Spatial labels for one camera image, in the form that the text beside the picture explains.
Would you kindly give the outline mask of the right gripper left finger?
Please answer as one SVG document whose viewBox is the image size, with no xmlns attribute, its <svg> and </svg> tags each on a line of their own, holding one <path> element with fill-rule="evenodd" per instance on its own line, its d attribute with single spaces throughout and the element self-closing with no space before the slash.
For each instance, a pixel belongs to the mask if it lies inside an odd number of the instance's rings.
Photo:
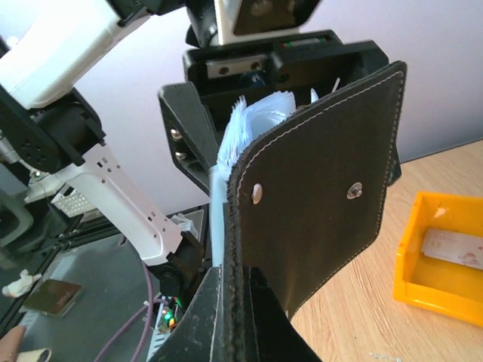
<svg viewBox="0 0 483 362">
<path fill-rule="evenodd" d="M 221 267 L 208 270 L 186 313 L 152 361 L 223 361 Z"/>
</svg>

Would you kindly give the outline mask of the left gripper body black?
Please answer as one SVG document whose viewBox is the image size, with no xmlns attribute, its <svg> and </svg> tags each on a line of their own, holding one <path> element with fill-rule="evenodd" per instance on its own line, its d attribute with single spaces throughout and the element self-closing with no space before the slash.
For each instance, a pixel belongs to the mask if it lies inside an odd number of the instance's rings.
<svg viewBox="0 0 483 362">
<path fill-rule="evenodd" d="M 291 91 L 298 104 L 320 97 L 388 65 L 371 40 L 343 43 L 332 30 L 187 51 L 185 77 L 211 113 L 229 113 L 243 96 L 253 103 Z"/>
</svg>

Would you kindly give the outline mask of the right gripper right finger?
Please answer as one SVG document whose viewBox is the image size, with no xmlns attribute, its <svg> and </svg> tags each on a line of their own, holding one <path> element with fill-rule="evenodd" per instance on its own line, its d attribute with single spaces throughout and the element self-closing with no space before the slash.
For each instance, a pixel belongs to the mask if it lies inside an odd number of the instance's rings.
<svg viewBox="0 0 483 362">
<path fill-rule="evenodd" d="M 320 358 L 292 327 L 264 274 L 248 268 L 248 285 L 254 340 L 252 355 L 258 361 L 319 361 Z"/>
</svg>

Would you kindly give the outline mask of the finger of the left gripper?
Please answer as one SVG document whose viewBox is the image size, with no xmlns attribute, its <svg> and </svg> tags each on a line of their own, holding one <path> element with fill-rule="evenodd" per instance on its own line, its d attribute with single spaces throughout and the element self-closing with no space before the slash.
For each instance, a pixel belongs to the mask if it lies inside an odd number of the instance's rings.
<svg viewBox="0 0 483 362">
<path fill-rule="evenodd" d="M 389 147 L 389 160 L 387 164 L 386 185 L 391 186 L 401 177 L 401 165 L 395 143 Z"/>
<path fill-rule="evenodd" d="M 219 146 L 194 84 L 167 84 L 158 91 L 158 100 L 175 167 L 209 195 Z"/>
</svg>

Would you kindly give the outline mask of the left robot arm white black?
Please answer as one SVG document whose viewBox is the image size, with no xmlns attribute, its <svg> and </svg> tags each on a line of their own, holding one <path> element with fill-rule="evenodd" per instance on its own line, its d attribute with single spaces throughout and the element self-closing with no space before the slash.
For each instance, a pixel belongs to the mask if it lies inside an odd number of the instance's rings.
<svg viewBox="0 0 483 362">
<path fill-rule="evenodd" d="M 350 67 L 373 48 L 329 38 L 308 45 L 284 30 L 305 23 L 315 1 L 274 1 L 260 16 L 250 1 L 58 1 L 1 59 L 1 129 L 29 165 L 61 176 L 89 196 L 134 242 L 150 266 L 170 262 L 181 234 L 155 213 L 107 158 L 97 113 L 75 82 L 137 25 L 185 8 L 184 84 L 164 87 L 160 102 L 195 134 L 227 116 L 235 96 L 251 100 L 245 122 L 277 115 L 275 98 L 295 98 L 329 79 L 342 86 L 255 133 L 229 162 L 227 197 L 237 225 L 226 245 L 258 268 L 280 303 L 312 294 L 374 242 L 392 171 L 407 66 L 383 62 L 359 78 Z"/>
</svg>

